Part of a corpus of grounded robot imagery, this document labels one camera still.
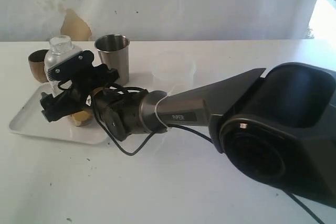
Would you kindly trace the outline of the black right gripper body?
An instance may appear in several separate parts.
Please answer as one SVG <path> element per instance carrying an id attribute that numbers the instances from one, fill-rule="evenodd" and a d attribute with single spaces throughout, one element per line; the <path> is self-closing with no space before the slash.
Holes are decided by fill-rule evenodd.
<path id="1" fill-rule="evenodd" d="M 119 73 L 116 69 L 109 69 L 107 65 L 100 64 L 81 70 L 69 80 L 59 81 L 60 85 L 71 81 L 71 85 L 54 97 L 54 121 L 84 110 L 86 99 L 94 89 L 113 84 L 118 78 Z"/>

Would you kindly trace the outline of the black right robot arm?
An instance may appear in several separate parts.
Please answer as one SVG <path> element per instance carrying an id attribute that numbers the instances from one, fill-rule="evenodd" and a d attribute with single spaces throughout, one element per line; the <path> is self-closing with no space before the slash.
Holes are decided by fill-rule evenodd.
<path id="1" fill-rule="evenodd" d="M 115 70 L 88 66 L 54 97 L 49 122 L 88 109 L 113 141 L 168 128 L 204 126 L 218 152 L 249 178 L 335 206 L 335 72 L 299 62 L 256 68 L 175 95 L 114 83 Z"/>

